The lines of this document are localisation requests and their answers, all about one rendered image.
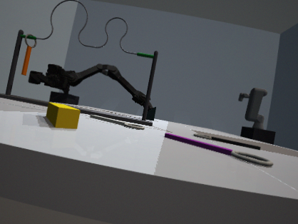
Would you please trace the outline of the orange handle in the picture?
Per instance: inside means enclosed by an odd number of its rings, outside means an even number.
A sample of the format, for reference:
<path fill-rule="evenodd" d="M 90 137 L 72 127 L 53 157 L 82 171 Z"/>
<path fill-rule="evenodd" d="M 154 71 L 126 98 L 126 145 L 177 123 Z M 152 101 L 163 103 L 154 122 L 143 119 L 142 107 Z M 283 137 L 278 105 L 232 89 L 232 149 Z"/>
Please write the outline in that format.
<path fill-rule="evenodd" d="M 25 59 L 24 59 L 24 66 L 23 66 L 23 70 L 22 70 L 22 75 L 25 75 L 26 76 L 26 72 L 27 72 L 27 68 L 28 68 L 28 65 L 29 65 L 29 59 L 30 59 L 30 54 L 31 54 L 31 48 L 34 48 L 36 47 L 36 44 L 37 44 L 37 41 L 36 39 L 34 40 L 35 41 L 35 44 L 34 46 L 30 46 L 27 41 L 26 41 L 26 38 L 27 36 L 34 36 L 32 34 L 27 34 L 25 36 L 25 44 L 27 44 L 27 50 L 26 50 L 26 56 L 25 56 Z"/>

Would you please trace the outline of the yellow cube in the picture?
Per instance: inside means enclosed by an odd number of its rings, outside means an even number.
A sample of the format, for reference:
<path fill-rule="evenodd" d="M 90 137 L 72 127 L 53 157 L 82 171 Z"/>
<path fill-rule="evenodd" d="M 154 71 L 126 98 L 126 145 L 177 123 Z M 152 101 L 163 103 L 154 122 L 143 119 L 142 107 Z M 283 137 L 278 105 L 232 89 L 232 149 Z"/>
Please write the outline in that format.
<path fill-rule="evenodd" d="M 46 117 L 55 128 L 77 129 L 80 110 L 59 103 L 48 102 Z"/>

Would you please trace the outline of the purple handle with grey loop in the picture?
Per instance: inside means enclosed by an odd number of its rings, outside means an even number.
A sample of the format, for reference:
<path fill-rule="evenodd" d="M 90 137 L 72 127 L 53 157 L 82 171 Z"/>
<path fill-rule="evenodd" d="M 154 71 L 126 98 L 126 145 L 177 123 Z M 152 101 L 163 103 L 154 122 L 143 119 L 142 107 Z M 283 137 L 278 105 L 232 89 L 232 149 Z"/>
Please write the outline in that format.
<path fill-rule="evenodd" d="M 251 153 L 233 151 L 229 148 L 223 148 L 223 147 L 216 146 L 216 145 L 213 145 L 213 144 L 207 144 L 207 143 L 195 141 L 195 140 L 192 140 L 192 139 L 189 139 L 189 138 L 184 138 L 184 137 L 173 135 L 173 134 L 170 134 L 170 133 L 165 133 L 165 137 L 176 140 L 176 141 L 180 141 L 180 142 L 183 142 L 183 143 L 187 143 L 187 144 L 190 144 L 190 145 L 193 145 L 193 146 L 197 146 L 197 147 L 200 147 L 200 148 L 206 148 L 206 149 L 210 149 L 212 151 L 217 151 L 219 153 L 224 153 L 226 155 L 242 159 L 243 161 L 247 161 L 249 163 L 259 164 L 261 166 L 273 166 L 273 162 L 271 160 L 269 160 L 267 158 L 260 157 L 260 156 L 256 156 L 256 155 L 251 154 Z M 250 157 L 250 158 L 248 158 L 248 157 Z M 252 158 L 254 158 L 254 159 L 252 159 Z"/>

